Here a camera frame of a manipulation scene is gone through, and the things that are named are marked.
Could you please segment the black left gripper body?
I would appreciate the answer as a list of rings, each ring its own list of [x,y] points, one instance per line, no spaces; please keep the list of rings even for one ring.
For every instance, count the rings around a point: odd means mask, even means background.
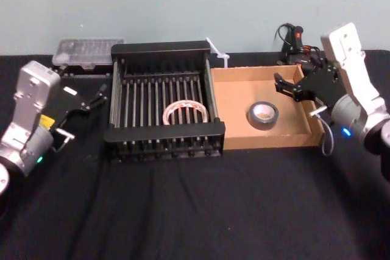
[[[40,126],[53,132],[76,114],[87,113],[87,102],[77,91],[64,87],[49,101],[40,117]]]

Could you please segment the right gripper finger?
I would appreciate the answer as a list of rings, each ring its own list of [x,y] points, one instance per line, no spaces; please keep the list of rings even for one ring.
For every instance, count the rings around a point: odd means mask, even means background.
[[[274,74],[275,90],[291,97],[295,102],[302,101],[302,91],[298,85],[287,82],[279,73]]]
[[[321,70],[321,69],[328,69],[328,61],[326,58],[322,58],[321,56],[314,56],[313,57],[313,65],[314,65],[314,72]]]

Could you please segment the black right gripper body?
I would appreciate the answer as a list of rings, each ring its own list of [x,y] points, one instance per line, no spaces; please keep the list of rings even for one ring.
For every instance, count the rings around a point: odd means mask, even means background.
[[[298,83],[298,102],[320,101],[322,105],[334,107],[345,95],[346,89],[338,76],[338,70],[332,65],[312,71]]]

